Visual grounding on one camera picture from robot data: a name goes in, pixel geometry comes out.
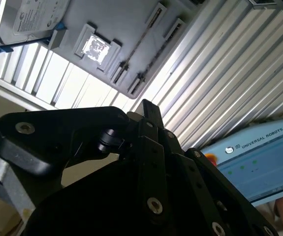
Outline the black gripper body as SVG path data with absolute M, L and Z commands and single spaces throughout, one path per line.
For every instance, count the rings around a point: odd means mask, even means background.
M 45 199 L 27 236 L 203 236 L 205 219 L 182 176 L 163 162 L 116 161 Z

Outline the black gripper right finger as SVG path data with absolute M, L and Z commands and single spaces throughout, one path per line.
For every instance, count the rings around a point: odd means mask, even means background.
M 144 99 L 142 111 L 158 126 L 164 148 L 169 201 L 180 236 L 276 236 L 278 233 L 201 151 L 183 151 L 164 128 L 157 105 Z

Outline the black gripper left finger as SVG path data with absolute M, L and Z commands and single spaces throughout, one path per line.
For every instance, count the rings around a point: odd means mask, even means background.
M 158 126 L 116 107 L 10 113 L 0 118 L 0 198 L 25 223 L 48 197 L 116 161 L 165 165 Z

